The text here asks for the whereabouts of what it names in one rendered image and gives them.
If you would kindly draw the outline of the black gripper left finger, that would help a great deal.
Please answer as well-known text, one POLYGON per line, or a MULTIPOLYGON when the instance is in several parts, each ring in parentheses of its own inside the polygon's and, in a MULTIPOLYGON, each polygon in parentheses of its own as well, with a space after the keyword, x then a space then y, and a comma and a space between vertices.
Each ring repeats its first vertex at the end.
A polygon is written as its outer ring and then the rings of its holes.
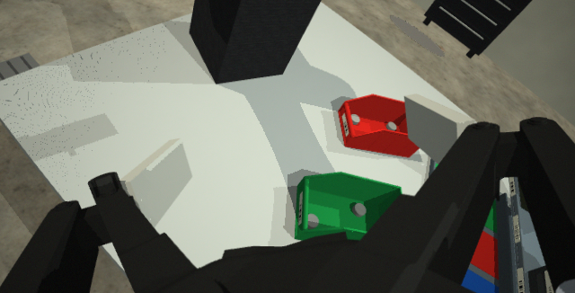
POLYGON ((96 205, 57 204, 0 293, 90 293, 98 246, 109 243, 135 293, 224 293, 166 233, 155 230, 191 178, 181 138, 166 142, 121 179, 116 172, 94 177, 88 185, 96 205))

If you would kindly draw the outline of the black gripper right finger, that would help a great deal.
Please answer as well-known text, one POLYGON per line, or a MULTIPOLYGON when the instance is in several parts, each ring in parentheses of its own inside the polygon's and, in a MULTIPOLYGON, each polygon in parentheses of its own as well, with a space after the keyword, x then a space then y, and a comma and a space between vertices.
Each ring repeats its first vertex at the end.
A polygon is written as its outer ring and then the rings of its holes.
POLYGON ((342 247, 308 293, 414 293, 427 269, 462 285, 503 177, 518 177, 553 292, 575 293, 575 143, 558 123, 533 117, 500 132, 417 93, 404 104, 408 139, 438 166, 342 247))

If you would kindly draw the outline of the red bin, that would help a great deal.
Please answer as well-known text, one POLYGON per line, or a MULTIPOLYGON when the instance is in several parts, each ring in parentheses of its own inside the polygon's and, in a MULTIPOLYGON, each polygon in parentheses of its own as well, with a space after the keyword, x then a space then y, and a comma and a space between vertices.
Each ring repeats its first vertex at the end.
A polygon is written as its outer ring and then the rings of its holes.
POLYGON ((402 101, 375 94, 348 100, 339 119, 345 147, 404 157, 419 149, 408 139, 402 101), (352 123, 350 114, 359 116, 357 125, 352 123), (390 121, 396 125, 395 131, 386 128, 390 121))

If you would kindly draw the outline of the green bin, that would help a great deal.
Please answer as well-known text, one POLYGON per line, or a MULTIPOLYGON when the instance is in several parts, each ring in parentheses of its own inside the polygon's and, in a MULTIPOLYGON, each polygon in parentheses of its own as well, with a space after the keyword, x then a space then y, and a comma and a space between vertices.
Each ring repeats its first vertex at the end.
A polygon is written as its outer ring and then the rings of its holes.
POLYGON ((401 194, 400 186, 349 173, 310 175, 296 194, 295 239, 346 231, 348 239, 360 240, 401 194), (357 203, 366 207, 366 215, 354 215, 357 203), (319 218, 314 229, 307 229, 308 214, 319 218))

